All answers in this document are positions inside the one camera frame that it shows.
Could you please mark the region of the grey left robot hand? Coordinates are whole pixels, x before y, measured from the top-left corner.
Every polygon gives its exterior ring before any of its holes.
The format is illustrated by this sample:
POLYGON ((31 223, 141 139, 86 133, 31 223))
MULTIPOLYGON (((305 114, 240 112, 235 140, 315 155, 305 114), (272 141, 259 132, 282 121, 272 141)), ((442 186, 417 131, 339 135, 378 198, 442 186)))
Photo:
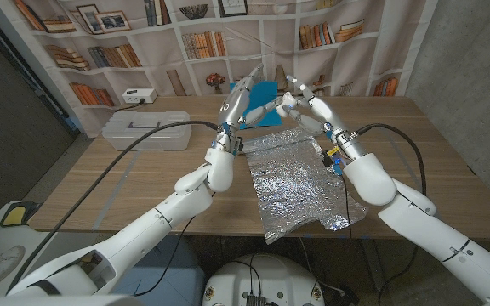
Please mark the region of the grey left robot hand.
POLYGON ((274 110, 282 102, 279 98, 271 99, 246 115, 243 115, 250 103, 250 93, 254 85, 262 79, 263 64, 256 66, 247 76, 241 79, 223 101, 218 116, 219 128, 211 148, 235 154, 238 150, 236 132, 245 124, 251 126, 262 120, 267 113, 274 110))

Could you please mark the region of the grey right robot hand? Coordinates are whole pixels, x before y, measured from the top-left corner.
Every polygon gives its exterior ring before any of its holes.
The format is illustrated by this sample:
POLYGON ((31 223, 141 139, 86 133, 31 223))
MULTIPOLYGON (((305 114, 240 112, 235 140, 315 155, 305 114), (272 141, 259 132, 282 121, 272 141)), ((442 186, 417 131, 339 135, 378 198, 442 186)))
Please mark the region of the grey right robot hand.
POLYGON ((334 145, 337 145, 352 161, 368 154, 360 142, 351 137, 346 125, 327 102, 316 97, 308 86, 294 76, 287 75, 286 78, 303 95, 302 98, 297 98, 297 105, 309 108, 322 123, 330 124, 332 128, 330 140, 334 145))

